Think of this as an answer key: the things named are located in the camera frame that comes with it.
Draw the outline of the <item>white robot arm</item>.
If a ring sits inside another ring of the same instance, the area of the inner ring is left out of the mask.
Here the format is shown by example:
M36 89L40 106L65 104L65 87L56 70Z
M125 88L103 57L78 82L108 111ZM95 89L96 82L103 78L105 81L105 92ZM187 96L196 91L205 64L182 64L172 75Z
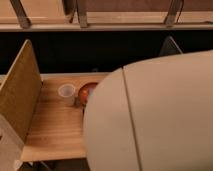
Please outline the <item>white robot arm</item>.
M86 105L91 171L213 171L213 50L110 73Z

